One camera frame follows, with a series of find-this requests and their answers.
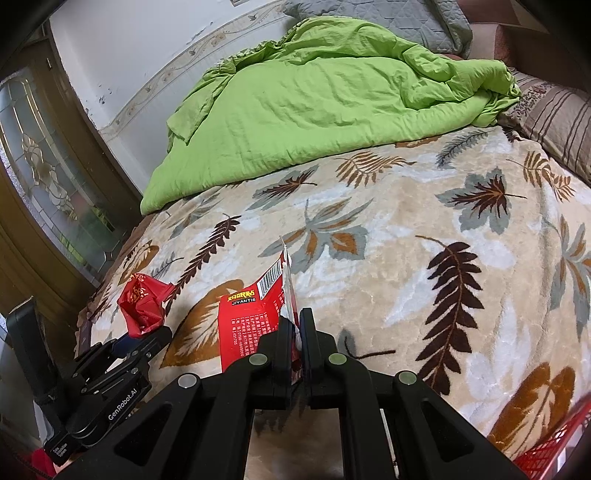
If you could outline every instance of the striped pillow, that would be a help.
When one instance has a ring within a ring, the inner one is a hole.
[[[559,163],[591,186],[591,98],[509,69],[522,97],[499,115],[498,121],[539,142]]]

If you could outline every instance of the leaf-patterned blanket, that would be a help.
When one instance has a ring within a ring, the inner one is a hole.
[[[501,127],[322,158],[215,187],[156,215],[96,299],[92,343],[125,333],[142,271],[176,289],[157,393],[220,371],[217,303],[288,245],[300,307],[368,368],[418,372],[514,458],[589,390],[591,192]],[[246,477],[337,477],[338,415],[255,417]]]

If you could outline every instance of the barcode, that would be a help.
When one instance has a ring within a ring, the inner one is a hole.
[[[263,277],[256,282],[256,287],[259,290],[259,298],[262,300],[265,295],[269,293],[271,287],[275,284],[277,279],[281,276],[283,269],[281,268],[281,258],[269,269]]]

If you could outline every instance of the red plastic bag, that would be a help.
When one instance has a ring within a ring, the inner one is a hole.
[[[131,338],[140,338],[164,323],[162,302],[173,290],[171,283],[162,283],[143,273],[131,275],[117,300]]]

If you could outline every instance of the blanket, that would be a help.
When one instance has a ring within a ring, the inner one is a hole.
[[[501,127],[364,148],[214,187],[154,215],[89,314],[126,332],[129,276],[176,285],[157,393],[220,372],[217,304],[278,257],[299,308],[370,369],[417,372],[509,457],[589,391],[591,190]],[[257,414],[246,478],[341,478],[338,413]]]
[[[209,70],[168,119],[143,214],[327,155],[485,127],[518,101],[496,60],[453,61],[378,25],[315,17]]]
[[[434,53],[470,54],[472,29],[456,0],[287,0],[283,11],[298,21],[319,15],[360,18]]]

